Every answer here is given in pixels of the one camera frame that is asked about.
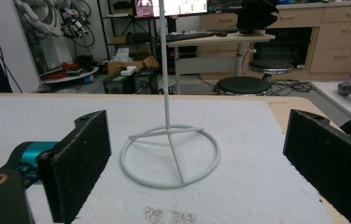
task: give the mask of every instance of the white table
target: white table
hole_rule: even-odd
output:
[[[266,42],[274,39],[274,35],[243,35],[238,33],[227,36],[209,36],[197,39],[181,40],[167,43],[175,48],[175,84],[177,94],[181,94],[180,75],[193,73],[235,72],[242,74],[243,43]],[[237,53],[232,57],[186,58],[179,59],[178,47],[195,45],[237,44]]]
[[[182,189],[141,186],[119,165],[127,136],[163,125],[160,96],[0,94],[0,166],[19,143],[59,141],[74,129],[74,119],[105,109],[113,155],[74,223],[332,223],[317,191],[282,153],[290,108],[322,114],[310,102],[226,96],[172,96],[170,100],[171,121],[205,127],[222,152],[212,174]],[[199,168],[210,156],[209,144],[193,133],[178,136],[175,144],[182,162],[192,171]],[[152,172],[138,163],[134,168],[147,170],[143,175],[157,180],[174,178],[165,142],[139,140],[140,148],[130,159],[159,163],[149,165]],[[155,154],[159,157],[152,160],[147,156],[150,152],[160,153]],[[51,223],[42,186],[31,186],[26,192],[35,222]]]
[[[341,82],[312,82],[312,85],[351,118],[351,94],[348,96],[340,95],[338,92],[339,83]]]

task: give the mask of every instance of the desk leg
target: desk leg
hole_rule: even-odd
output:
[[[243,64],[243,44],[237,44],[237,53],[236,53],[236,76],[240,77],[242,75],[242,64]]]
[[[178,47],[175,47],[175,87],[177,95],[181,95],[180,76],[181,75],[179,73]]]

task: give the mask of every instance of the white stand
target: white stand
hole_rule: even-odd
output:
[[[174,188],[182,188],[188,184],[194,183],[205,176],[209,175],[218,165],[219,159],[220,159],[220,151],[219,151],[219,145],[214,137],[212,137],[210,134],[204,132],[204,128],[194,128],[186,125],[170,125],[170,115],[169,115],[169,87],[168,87],[168,74],[167,74],[167,52],[166,52],[166,32],[165,32],[165,18],[164,18],[164,4],[163,0],[160,0],[159,2],[160,6],[160,24],[161,24],[161,63],[162,63],[162,73],[163,73],[163,92],[164,92],[164,112],[165,112],[165,119],[166,119],[166,125],[165,127],[158,127],[154,128],[151,130],[148,130],[144,133],[137,134],[137,135],[132,135],[129,136],[129,141],[126,143],[122,150],[121,154],[121,160],[120,164],[122,165],[122,168],[126,175],[128,175],[131,179],[134,181],[146,185],[152,188],[158,188],[158,189],[174,189]],[[198,132],[200,134],[205,135],[207,138],[209,138],[216,149],[216,157],[204,171],[199,173],[198,175],[186,180],[185,176],[183,174],[183,170],[181,167],[181,164],[179,162],[176,148],[173,144],[173,133],[189,133],[189,132]],[[169,144],[170,147],[173,151],[173,156],[175,158],[175,164],[177,167],[177,171],[180,177],[180,183],[176,184],[162,184],[162,183],[154,183],[151,181],[144,180],[136,175],[134,175],[130,169],[127,166],[126,163],[126,152],[129,146],[137,139],[137,138],[144,138],[144,137],[153,137],[153,136],[159,136],[159,135],[165,135],[167,134],[168,139],[169,139]]]

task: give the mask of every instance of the computer monitor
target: computer monitor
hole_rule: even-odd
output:
[[[169,33],[176,31],[176,20],[171,19],[172,16],[194,16],[208,12],[207,0],[163,0],[163,3]],[[159,18],[159,0],[133,0],[133,14],[136,19]]]

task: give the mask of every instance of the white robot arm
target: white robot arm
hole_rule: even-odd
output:
[[[53,37],[81,37],[87,33],[83,29],[83,24],[89,24],[84,18],[84,8],[78,7],[76,0],[13,0],[15,6],[20,10],[22,16],[35,28],[42,36]],[[33,11],[34,7],[47,7],[48,15],[44,20],[40,20]],[[58,9],[63,18],[61,29],[58,29],[57,12]]]

